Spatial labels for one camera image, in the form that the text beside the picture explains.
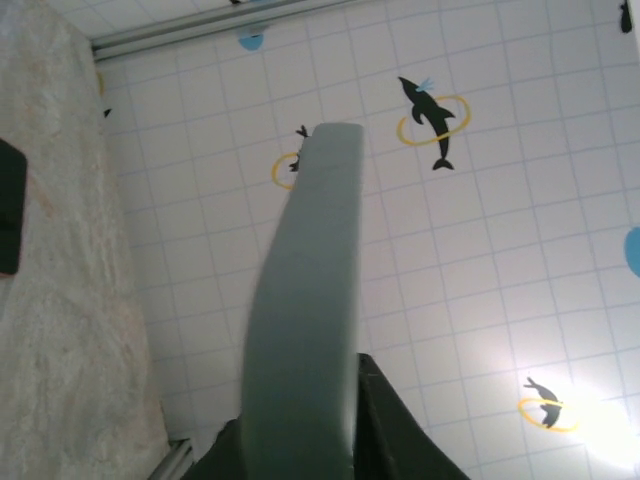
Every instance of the ceiling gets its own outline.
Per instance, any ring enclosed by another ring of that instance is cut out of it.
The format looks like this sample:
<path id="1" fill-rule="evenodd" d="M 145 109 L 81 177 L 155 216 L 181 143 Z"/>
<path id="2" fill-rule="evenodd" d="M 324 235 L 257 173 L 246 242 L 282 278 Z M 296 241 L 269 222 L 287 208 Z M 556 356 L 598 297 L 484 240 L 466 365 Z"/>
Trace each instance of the ceiling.
<path id="1" fill-rule="evenodd" d="M 49 0 L 89 38 L 224 7 L 229 0 Z"/>

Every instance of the white tiled ceiling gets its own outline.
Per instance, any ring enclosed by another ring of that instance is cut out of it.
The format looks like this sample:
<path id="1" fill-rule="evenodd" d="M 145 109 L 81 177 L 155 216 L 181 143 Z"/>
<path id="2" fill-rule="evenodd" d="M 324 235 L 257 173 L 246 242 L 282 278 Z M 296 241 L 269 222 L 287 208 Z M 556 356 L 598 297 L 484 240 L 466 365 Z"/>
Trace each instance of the white tiled ceiling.
<path id="1" fill-rule="evenodd" d="M 88 37 L 224 7 L 229 0 L 49 0 Z"/>

